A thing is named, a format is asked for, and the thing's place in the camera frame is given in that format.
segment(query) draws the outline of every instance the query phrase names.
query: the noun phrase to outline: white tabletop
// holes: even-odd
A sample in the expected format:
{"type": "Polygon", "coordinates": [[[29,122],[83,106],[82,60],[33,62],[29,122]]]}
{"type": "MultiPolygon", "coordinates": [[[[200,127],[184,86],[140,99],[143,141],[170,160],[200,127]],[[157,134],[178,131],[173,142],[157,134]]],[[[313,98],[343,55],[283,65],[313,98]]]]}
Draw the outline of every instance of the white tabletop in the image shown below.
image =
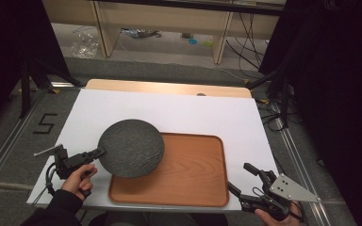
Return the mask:
{"type": "MultiPolygon", "coordinates": [[[[277,172],[255,100],[251,98],[82,89],[57,144],[63,144],[69,156],[92,151],[110,125],[126,119],[148,121],[162,133],[219,137],[224,147],[228,181],[243,194],[254,195],[253,187],[262,187],[261,180],[243,168],[245,162],[260,170],[277,172]]],[[[45,172],[53,162],[51,156],[27,203],[35,201],[43,190],[45,172]]],[[[219,208],[115,203],[107,195],[111,174],[99,160],[93,163],[98,173],[92,178],[94,188],[84,202],[85,208],[182,212],[240,210],[238,199],[231,193],[230,202],[219,208]]],[[[54,188],[60,188],[62,183],[55,175],[54,188]]],[[[51,199],[52,196],[45,191],[37,205],[46,206],[51,199]]]]}

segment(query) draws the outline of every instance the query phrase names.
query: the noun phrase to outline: wooden tray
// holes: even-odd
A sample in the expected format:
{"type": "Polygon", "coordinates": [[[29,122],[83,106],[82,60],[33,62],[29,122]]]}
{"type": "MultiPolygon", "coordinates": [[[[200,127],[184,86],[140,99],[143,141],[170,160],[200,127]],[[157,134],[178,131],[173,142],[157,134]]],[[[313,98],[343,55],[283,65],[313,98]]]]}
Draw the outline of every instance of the wooden tray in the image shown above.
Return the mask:
{"type": "Polygon", "coordinates": [[[162,134],[165,152],[151,173],[112,176],[114,202],[221,207],[228,204],[222,141],[214,136],[162,134]]]}

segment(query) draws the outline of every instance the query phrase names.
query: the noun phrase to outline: gray stone sphere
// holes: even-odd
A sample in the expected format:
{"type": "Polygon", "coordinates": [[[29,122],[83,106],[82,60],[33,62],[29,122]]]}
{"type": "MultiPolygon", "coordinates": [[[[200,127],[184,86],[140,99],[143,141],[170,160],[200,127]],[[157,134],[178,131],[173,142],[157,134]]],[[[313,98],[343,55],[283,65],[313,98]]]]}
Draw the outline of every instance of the gray stone sphere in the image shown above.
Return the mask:
{"type": "Polygon", "coordinates": [[[135,178],[158,166],[164,154],[164,141],[152,124],[124,120],[108,127],[99,139],[98,148],[106,151],[99,160],[108,172],[135,178]]]}

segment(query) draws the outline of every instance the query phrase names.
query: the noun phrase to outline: sleeve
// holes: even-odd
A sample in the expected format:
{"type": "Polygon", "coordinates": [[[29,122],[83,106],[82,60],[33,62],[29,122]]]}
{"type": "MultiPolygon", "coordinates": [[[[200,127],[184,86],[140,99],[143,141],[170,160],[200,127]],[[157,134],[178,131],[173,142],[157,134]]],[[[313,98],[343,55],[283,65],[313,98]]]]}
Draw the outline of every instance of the sleeve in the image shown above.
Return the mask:
{"type": "Polygon", "coordinates": [[[45,225],[80,225],[75,214],[82,206],[82,201],[75,194],[66,190],[57,190],[46,209],[38,208],[22,226],[45,225]]]}

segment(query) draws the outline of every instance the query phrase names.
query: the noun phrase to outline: human hand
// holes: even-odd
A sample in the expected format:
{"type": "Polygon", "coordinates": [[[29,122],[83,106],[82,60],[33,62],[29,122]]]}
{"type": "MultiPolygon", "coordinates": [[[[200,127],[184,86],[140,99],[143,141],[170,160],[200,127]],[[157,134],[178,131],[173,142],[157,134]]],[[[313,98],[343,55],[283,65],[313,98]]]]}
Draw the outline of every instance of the human hand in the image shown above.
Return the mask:
{"type": "Polygon", "coordinates": [[[75,194],[80,200],[84,201],[86,198],[80,192],[81,190],[92,189],[91,177],[98,171],[94,164],[83,165],[74,171],[69,178],[63,183],[61,189],[67,190],[75,194]]]}
{"type": "MultiPolygon", "coordinates": [[[[297,216],[301,216],[296,202],[290,204],[289,211],[291,211],[297,216]]],[[[269,213],[261,209],[256,209],[255,214],[261,218],[261,220],[263,221],[263,226],[300,226],[301,225],[301,221],[291,215],[288,215],[287,218],[285,218],[282,221],[278,221],[272,218],[272,216],[269,213]]]]}

